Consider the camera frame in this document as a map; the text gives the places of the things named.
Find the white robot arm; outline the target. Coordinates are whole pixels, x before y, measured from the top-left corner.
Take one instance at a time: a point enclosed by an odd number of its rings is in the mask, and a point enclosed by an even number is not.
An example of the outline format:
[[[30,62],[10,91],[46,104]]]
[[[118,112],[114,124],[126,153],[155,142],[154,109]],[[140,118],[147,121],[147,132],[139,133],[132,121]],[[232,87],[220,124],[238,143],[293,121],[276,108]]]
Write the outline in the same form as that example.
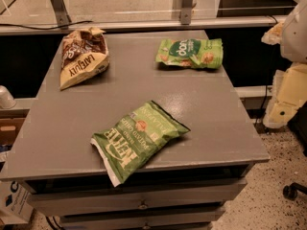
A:
[[[270,28],[261,38],[280,45],[281,56],[292,65],[277,70],[272,81],[272,98],[263,118],[268,128],[280,128],[307,102],[307,0],[300,0],[284,22]]]

